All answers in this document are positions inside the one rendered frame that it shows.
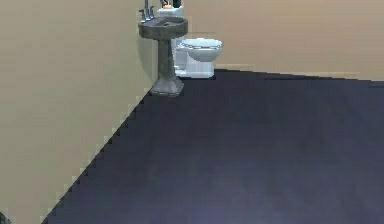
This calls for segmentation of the white toilet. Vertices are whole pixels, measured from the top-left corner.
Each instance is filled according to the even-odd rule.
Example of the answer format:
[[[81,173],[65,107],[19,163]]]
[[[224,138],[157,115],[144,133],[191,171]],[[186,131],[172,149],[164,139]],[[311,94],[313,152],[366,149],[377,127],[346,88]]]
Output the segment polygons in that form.
[[[212,38],[178,37],[171,40],[177,77],[209,79],[214,76],[214,60],[223,48],[220,40]]]

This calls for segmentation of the grey metal sink faucet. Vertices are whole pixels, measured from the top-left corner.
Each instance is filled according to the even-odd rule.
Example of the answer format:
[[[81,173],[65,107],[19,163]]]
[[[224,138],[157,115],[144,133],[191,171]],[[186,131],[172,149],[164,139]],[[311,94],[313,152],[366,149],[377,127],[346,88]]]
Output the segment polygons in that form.
[[[144,0],[144,8],[140,9],[139,12],[141,13],[142,23],[151,21],[155,18],[153,13],[153,7],[149,5],[149,0]]]

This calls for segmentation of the grey stone pedestal sink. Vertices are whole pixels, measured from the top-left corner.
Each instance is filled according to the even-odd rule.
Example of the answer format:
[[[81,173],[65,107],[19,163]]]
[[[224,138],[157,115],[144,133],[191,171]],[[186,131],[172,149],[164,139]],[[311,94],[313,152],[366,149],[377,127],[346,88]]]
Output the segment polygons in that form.
[[[152,95],[178,96],[184,87],[176,76],[171,40],[188,33],[188,20],[181,17],[158,17],[138,24],[139,35],[158,43],[158,79],[150,89]]]

